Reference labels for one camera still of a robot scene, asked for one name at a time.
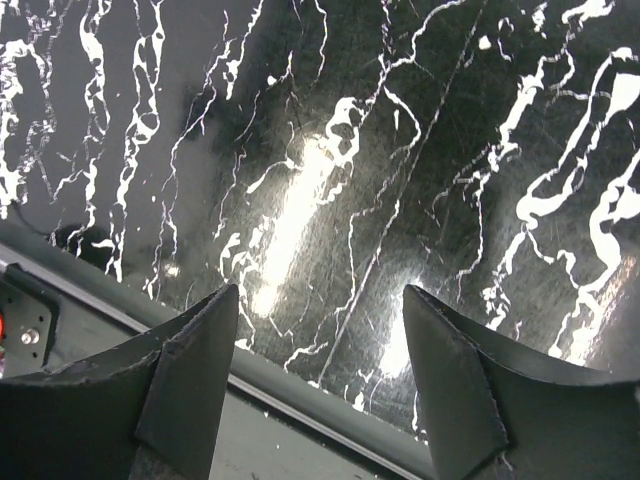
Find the marble slab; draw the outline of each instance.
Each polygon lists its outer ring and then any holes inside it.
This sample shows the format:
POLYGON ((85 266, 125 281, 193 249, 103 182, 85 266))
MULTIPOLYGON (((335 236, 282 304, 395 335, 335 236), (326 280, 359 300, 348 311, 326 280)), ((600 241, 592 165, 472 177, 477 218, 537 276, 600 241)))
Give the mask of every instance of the marble slab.
POLYGON ((401 293, 640 367, 631 0, 0 1, 0 214, 424 440, 401 293))

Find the silver bolt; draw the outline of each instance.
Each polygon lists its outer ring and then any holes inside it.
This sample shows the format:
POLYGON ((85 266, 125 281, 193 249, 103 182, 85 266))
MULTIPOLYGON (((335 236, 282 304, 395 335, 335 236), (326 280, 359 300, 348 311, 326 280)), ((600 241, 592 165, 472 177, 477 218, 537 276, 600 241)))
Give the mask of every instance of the silver bolt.
POLYGON ((25 345, 33 345, 34 343, 38 343, 38 340, 40 340, 40 334, 37 330, 30 328, 22 334, 20 340, 22 340, 22 343, 25 345))

